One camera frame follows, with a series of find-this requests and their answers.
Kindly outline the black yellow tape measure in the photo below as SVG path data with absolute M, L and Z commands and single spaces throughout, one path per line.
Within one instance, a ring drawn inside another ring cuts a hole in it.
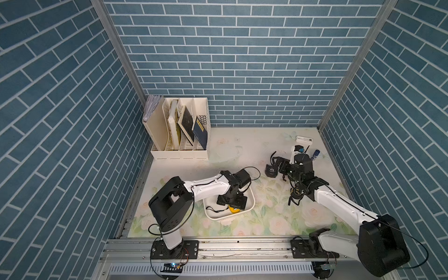
M 291 193 L 290 196 L 293 199 L 299 199 L 301 197 L 303 197 L 303 191 L 301 189 L 297 189 L 297 188 L 291 188 Z

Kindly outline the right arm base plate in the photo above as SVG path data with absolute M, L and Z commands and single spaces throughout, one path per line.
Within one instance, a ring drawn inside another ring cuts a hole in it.
M 339 259 L 340 255 L 335 252 L 328 252 L 320 248 L 314 241 L 303 239 L 300 236 L 294 237 L 290 241 L 292 255 L 294 259 Z

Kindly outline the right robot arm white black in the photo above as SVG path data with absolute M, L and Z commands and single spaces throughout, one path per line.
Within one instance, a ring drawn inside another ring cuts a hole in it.
M 318 258 L 345 256 L 359 261 L 369 273 L 382 277 L 410 261 L 410 254 L 397 221 L 379 215 L 340 195 L 328 182 L 315 176 L 312 159 L 303 152 L 293 151 L 292 157 L 272 154 L 266 166 L 268 177 L 282 175 L 290 183 L 288 204 L 299 205 L 305 197 L 341 218 L 355 231 L 354 235 L 338 234 L 328 227 L 312 233 L 302 246 Z

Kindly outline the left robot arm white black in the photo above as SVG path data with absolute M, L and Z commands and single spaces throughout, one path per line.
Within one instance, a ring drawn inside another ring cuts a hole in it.
M 197 201 L 211 197 L 217 198 L 217 205 L 228 210 L 244 210 L 247 204 L 245 190 L 252 179 L 242 169 L 237 173 L 227 170 L 217 175 L 196 181 L 183 181 L 180 177 L 172 177 L 152 198 L 148 206 L 151 210 L 164 246 L 169 251 L 181 248 L 183 238 L 180 228 L 186 222 L 185 216 L 191 216 Z

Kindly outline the round black tape measure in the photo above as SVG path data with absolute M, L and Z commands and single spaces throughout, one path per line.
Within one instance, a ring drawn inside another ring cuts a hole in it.
M 269 178 L 276 178 L 278 176 L 278 167 L 274 165 L 266 165 L 265 174 Z

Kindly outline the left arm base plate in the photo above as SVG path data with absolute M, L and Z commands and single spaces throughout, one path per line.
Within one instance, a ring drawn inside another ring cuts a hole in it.
M 156 240 L 153 242 L 150 258 L 152 260 L 196 260 L 198 257 L 198 249 L 198 240 L 184 240 L 180 245 L 171 250 L 167 248 L 163 240 Z

